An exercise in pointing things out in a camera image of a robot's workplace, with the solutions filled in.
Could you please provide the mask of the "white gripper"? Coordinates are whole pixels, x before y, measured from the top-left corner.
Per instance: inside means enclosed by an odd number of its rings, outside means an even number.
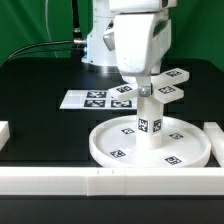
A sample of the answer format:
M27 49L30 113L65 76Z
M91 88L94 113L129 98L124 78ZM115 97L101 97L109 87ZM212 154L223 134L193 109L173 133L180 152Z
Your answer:
M171 20L167 11L116 15L103 40L115 52L122 79L137 82L140 97L153 93L150 73L171 45Z

